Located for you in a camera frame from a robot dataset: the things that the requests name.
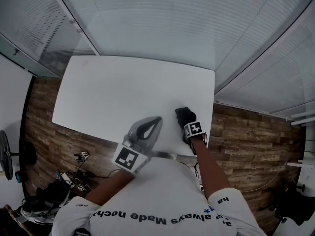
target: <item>cable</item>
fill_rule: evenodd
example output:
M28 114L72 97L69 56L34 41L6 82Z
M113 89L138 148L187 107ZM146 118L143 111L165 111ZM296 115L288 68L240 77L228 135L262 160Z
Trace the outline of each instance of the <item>cable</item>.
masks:
M116 170L111 171L111 172L108 174L108 176L107 176L106 178L109 178L109 176L110 176L113 172L119 171L119 170L120 170L120 169L116 169Z
M179 162L179 163L182 163L182 162ZM182 163L182 164L186 165L188 167L188 169L190 169L189 166L186 163Z
M80 179L76 179L76 181L79 181L79 182L81 182L82 184L84 184L84 182L83 181L81 181Z
M22 202L21 202L21 207L23 207L23 205L26 203L26 199L22 199Z
M43 214L43 212L42 212L41 214L39 214L39 215L43 216L43 218L47 218L47 216L49 216L49 215L50 215L49 213L51 212L51 210L52 210L54 207L55 207L55 205L53 205L53 206L49 209L49 211L48 211L48 212L44 213L44 215L42 215L42 214Z
M251 191L257 191L257 190L260 190L261 188L267 186L268 184L270 184L275 178L276 176L280 173L280 171L278 171L278 173L275 175L275 177L273 179L271 179L267 184L265 184L264 186L258 188L258 189L255 189L255 190L250 190L250 191L240 191L240 192L251 192Z
M207 146L207 142L208 142L208 136L207 136L207 133L205 133L205 140L204 140L204 143L205 143L206 146Z
M96 178L110 178L110 175L111 175L113 172L118 171L118 170L120 170L120 169L115 169L115 170L111 171L106 177L97 176L97 175L95 175L94 173L92 173L92 172L90 172L90 171L86 171L86 172L85 172L85 176L86 176L86 177L91 177L91 178L94 178L94 177L96 177Z
M194 166L195 174L196 174L197 180L199 180L199 172L198 172L198 170L197 170L197 165L198 165L198 164L199 164L199 162L198 162L198 159L197 159L197 162L196 162L196 164L195 164L195 166Z
M295 183L295 185L297 185L297 183L293 179L293 174L291 174L291 177L292 177L292 181Z
M83 163L81 163L81 165L78 167L78 169L77 169L77 171L76 171L76 173L75 173L75 175L74 175L74 177L72 178L72 182L73 183L75 183L75 181L76 181L76 176L77 176L77 174L78 174L78 171L79 171L79 169L82 167L82 165L85 163L85 161L83 162ZM65 191L68 191L69 189L70 189L70 184L68 183L68 186L67 186L67 188L61 193L61 195L59 196L59 198L58 198L58 200L60 200L60 198L63 196L63 194L65 193Z

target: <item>black fan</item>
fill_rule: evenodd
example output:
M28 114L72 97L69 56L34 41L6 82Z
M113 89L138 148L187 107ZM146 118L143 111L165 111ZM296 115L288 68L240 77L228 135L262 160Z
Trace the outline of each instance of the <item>black fan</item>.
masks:
M11 153L8 138L3 130L0 131L0 163L5 171L5 176L8 180L13 178L12 156L19 153Z

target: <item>wood plank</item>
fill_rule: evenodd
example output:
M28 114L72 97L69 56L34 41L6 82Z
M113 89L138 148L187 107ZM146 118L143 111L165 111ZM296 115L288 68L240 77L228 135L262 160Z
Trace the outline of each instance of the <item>wood plank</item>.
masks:
M34 144L38 161L33 166L26 165L29 177L26 189L30 195L36 194L37 187L46 188L54 180L56 170L76 171L79 164L73 155L84 150L90 157L82 166L83 171L106 176L117 169L111 163L116 143L51 122L60 84L60 79L37 77L32 88L24 141ZM287 183L296 178L298 169L286 166L285 162L299 159L302 137L302 129L291 127L284 119L214 104L208 151L222 167L232 187L250 191L242 194L266 233L272 231L277 219L274 212L258 209L273 200L266 191L268 187L279 187L281 178ZM178 156L177 160L187 164L194 173L196 157ZM100 181L100 178L91 179L91 185L97 186Z

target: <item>hand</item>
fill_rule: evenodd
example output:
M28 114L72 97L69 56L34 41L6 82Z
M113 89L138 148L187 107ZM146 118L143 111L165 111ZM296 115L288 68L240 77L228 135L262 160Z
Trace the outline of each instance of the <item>hand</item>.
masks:
M6 210L9 215L11 216L11 218L24 230L26 230L26 226L24 224L20 224L18 221L16 221L16 218L18 217L18 215L16 214L16 212L14 210L12 210L11 206L9 205L5 205L3 207L4 210Z
M188 123L194 122L197 120L196 114L188 107L175 109L175 113L177 115L177 122L182 129Z
M191 148L191 140L190 140L190 138L186 137L185 131L184 131L184 126L188 123L196 121L196 119L197 119L196 114L194 112L190 111L190 109L188 107L175 109L175 113L177 115L177 122L184 132L183 133L183 142L188 144Z

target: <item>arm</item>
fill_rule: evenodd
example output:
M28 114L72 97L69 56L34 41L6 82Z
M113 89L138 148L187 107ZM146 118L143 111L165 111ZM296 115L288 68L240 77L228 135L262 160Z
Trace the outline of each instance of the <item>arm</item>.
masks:
M112 197L114 197L121 189L129 184L134 178L134 175L120 170L111 178L106 179L97 188L92 190L85 199L99 206L104 205Z
M191 138L191 143L196 151L200 175L205 196L208 199L212 193L229 188L230 183L220 166L213 159L200 138Z
M230 188L227 176L200 138L192 137L208 203L232 223L240 236L264 236L240 191Z
M33 233L28 229L28 227L27 227L25 224L20 224L19 222L16 221L16 217L17 217L18 215L15 213L15 211L12 210L11 206L5 205L5 206L3 207L3 210L6 210L6 211L10 214L11 218L12 218L22 229L24 229L24 231L27 232L29 236L35 236L35 234L33 234Z

